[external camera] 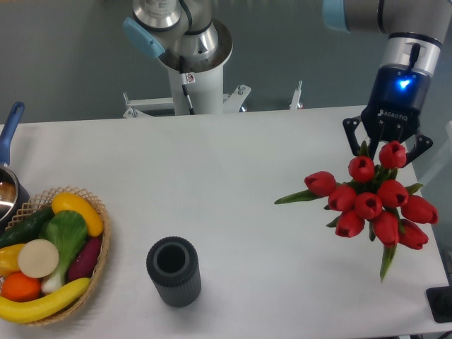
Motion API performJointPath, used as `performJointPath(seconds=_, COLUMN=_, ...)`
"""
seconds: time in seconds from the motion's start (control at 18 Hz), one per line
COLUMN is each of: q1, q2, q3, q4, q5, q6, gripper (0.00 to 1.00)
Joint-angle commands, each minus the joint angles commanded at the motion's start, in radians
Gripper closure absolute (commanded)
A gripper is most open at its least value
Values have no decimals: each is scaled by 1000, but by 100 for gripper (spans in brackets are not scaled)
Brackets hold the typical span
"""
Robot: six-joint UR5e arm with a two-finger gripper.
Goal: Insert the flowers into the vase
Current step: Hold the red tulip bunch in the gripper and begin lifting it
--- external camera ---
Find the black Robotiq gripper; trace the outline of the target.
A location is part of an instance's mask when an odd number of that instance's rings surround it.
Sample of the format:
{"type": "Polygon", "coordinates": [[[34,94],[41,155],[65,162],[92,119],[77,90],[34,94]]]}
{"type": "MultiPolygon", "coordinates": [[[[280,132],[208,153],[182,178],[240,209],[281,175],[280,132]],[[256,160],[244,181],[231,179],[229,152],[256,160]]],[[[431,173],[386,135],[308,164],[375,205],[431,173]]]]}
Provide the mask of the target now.
{"type": "Polygon", "coordinates": [[[415,135],[415,143],[406,153],[405,166],[433,146],[433,140],[420,128],[420,113],[431,83],[425,74],[393,67],[379,69],[366,108],[360,116],[343,120],[343,128],[353,155],[367,154],[367,140],[357,139],[361,123],[373,141],[403,142],[415,135]]]}

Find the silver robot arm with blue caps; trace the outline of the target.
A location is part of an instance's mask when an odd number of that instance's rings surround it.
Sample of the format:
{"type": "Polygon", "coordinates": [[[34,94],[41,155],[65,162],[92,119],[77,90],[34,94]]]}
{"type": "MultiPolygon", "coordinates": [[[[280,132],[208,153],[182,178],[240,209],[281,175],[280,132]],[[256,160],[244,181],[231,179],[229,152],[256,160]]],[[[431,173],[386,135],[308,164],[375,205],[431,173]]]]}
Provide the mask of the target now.
{"type": "MultiPolygon", "coordinates": [[[[420,131],[420,113],[451,21],[450,1],[324,1],[332,30],[382,32],[388,37],[367,106],[343,121],[354,155],[363,126],[374,155],[380,142],[415,139],[406,160],[432,146],[420,131]]],[[[178,115],[234,112],[239,97],[225,97],[223,66],[232,53],[229,30],[212,16],[210,1],[135,1],[123,22],[128,40],[167,69],[178,115]]]]}

